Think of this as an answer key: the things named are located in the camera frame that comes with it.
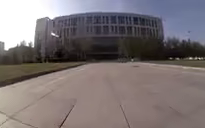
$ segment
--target curb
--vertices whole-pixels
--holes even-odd
[[[158,67],[169,67],[169,68],[178,68],[178,69],[180,68],[180,69],[192,69],[192,70],[205,71],[205,68],[199,68],[199,67],[168,65],[168,64],[154,64],[154,63],[146,63],[146,62],[142,62],[141,64],[146,64],[146,65],[151,65],[151,66],[158,66]]]
[[[85,65],[85,64],[86,63],[77,64],[77,65],[73,65],[73,66],[65,67],[65,68],[61,68],[61,69],[43,71],[43,72],[39,72],[39,73],[29,74],[29,75],[25,75],[25,76],[21,76],[21,77],[17,77],[17,78],[12,78],[12,79],[8,79],[8,80],[0,81],[0,87],[5,87],[5,86],[8,86],[8,85],[17,83],[17,82],[21,82],[21,81],[24,81],[24,80],[35,78],[35,77],[38,77],[38,76],[43,76],[43,75],[50,74],[50,73],[53,73],[53,72],[58,72],[58,71],[67,70],[67,69],[70,69],[70,68],[79,67],[79,66],[82,66],[82,65]]]

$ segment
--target curved building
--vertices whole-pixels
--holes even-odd
[[[95,46],[94,53],[117,53],[118,40],[131,37],[163,39],[162,20],[148,15],[108,12],[42,18],[37,20],[35,46],[40,46],[39,52],[46,56],[52,54],[58,41],[68,44],[73,39],[90,39]]]

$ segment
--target stone pavement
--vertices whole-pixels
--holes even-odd
[[[205,128],[205,71],[97,63],[0,88],[0,128]]]

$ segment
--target grass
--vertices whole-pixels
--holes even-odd
[[[170,64],[170,65],[181,65],[181,66],[189,66],[189,67],[200,67],[205,68],[205,61],[187,61],[187,60],[179,60],[179,61],[150,61],[150,63],[157,64]]]
[[[32,75],[45,71],[53,71],[71,66],[77,66],[83,63],[35,63],[21,65],[0,65],[0,82],[14,79],[21,76]]]

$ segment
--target blue sky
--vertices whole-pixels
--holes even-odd
[[[0,0],[0,40],[6,48],[21,40],[33,41],[37,18],[91,11],[158,16],[163,19],[165,37],[205,43],[205,0]]]

